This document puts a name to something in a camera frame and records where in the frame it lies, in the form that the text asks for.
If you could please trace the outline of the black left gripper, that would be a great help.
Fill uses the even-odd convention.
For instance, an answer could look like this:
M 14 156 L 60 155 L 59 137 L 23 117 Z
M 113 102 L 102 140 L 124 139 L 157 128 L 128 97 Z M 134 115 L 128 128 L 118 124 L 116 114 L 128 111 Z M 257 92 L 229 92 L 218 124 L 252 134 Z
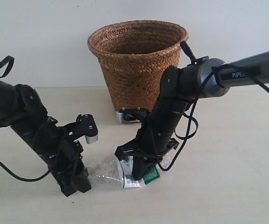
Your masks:
M 61 192 L 69 197 L 92 189 L 87 168 L 82 161 L 83 146 L 78 140 L 55 140 L 40 146 L 40 156 L 58 180 Z

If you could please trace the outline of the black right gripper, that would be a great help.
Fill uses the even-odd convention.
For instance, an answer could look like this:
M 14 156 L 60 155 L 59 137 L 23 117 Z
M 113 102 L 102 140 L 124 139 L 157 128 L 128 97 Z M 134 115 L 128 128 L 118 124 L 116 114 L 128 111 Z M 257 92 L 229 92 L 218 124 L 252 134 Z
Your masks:
M 179 142 L 172 138 L 178 121 L 146 121 L 138 129 L 134 139 L 118 146 L 115 156 L 118 160 L 133 157 L 132 177 L 140 180 Z

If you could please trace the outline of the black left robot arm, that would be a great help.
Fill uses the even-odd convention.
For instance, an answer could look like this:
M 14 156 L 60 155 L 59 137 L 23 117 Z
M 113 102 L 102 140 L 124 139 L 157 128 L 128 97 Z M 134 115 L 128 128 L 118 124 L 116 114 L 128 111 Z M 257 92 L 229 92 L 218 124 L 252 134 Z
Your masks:
M 88 144 L 98 139 L 94 118 L 80 114 L 75 122 L 56 124 L 35 89 L 0 81 L 0 127 L 10 127 L 41 158 L 65 196 L 85 193 L 92 186 L 78 139 L 85 137 Z

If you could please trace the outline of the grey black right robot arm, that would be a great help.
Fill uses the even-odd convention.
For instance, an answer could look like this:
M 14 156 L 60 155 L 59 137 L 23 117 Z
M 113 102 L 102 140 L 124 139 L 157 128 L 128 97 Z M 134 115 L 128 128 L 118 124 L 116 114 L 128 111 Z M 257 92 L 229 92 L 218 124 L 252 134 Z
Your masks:
M 181 137 L 176 127 L 182 117 L 196 122 L 193 112 L 199 99 L 222 97 L 236 86 L 259 85 L 269 93 L 269 51 L 226 63 L 207 56 L 195 58 L 185 42 L 182 49 L 191 63 L 184 68 L 169 66 L 164 71 L 151 110 L 123 108 L 117 112 L 121 123 L 141 123 L 135 138 L 115 151 L 120 161 L 132 157 L 131 175 L 135 180 L 160 165 L 170 150 L 182 151 L 193 133 L 187 131 Z

